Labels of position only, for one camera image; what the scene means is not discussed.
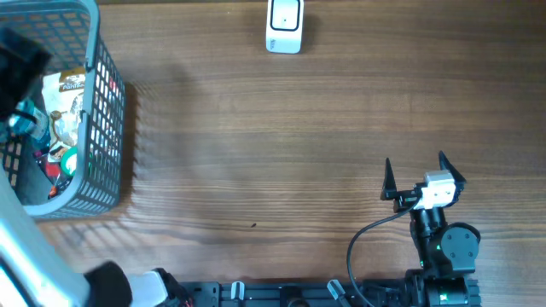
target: snack bag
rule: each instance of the snack bag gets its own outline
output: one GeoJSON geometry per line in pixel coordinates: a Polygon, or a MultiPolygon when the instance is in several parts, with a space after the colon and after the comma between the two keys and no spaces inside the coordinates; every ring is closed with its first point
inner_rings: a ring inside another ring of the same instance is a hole
{"type": "Polygon", "coordinates": [[[45,110],[49,115],[51,145],[48,161],[60,162],[62,155],[78,143],[79,113],[84,104],[83,67],[44,77],[45,110]]]}

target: wooden table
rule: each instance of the wooden table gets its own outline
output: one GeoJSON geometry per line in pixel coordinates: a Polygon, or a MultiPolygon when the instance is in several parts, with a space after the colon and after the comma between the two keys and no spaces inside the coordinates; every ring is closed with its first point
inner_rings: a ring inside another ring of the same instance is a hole
{"type": "MultiPolygon", "coordinates": [[[[545,6],[309,1],[300,55],[266,51],[265,2],[101,11],[130,102],[122,200],[40,223],[77,271],[346,281],[349,239],[392,214],[385,157],[410,188],[442,149],[468,180],[446,215],[482,233],[484,305],[544,304],[545,6]]],[[[353,259],[359,278],[417,268],[409,218],[353,259]]]]}

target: black cable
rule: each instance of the black cable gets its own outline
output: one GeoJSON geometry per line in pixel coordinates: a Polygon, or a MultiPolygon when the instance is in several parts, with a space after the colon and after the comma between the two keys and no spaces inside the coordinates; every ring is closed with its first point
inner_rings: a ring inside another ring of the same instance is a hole
{"type": "Polygon", "coordinates": [[[374,307],[365,297],[364,295],[360,292],[360,290],[358,290],[358,286],[357,286],[357,283],[355,282],[355,277],[353,276],[352,274],[352,268],[351,268],[351,253],[352,253],[352,246],[355,244],[355,242],[357,241],[358,237],[360,235],[362,235],[363,233],[365,233],[366,231],[372,229],[373,227],[375,226],[379,226],[383,223],[386,223],[386,222],[390,222],[394,219],[397,219],[401,216],[403,216],[404,214],[410,212],[411,210],[413,210],[413,208],[415,208],[415,206],[417,206],[417,203],[418,201],[415,202],[415,204],[404,210],[404,211],[401,211],[391,217],[387,217],[387,218],[383,218],[382,220],[380,221],[377,221],[377,222],[374,222],[374,223],[371,223],[370,225],[364,227],[363,229],[360,229],[358,230],[358,232],[355,234],[355,236],[352,237],[352,240],[351,240],[351,243],[349,243],[349,248],[347,248],[347,271],[349,272],[349,278],[351,279],[351,284],[352,286],[355,288],[355,290],[357,291],[357,294],[358,296],[363,300],[363,302],[365,304],[367,304],[369,307],[374,307]]]}

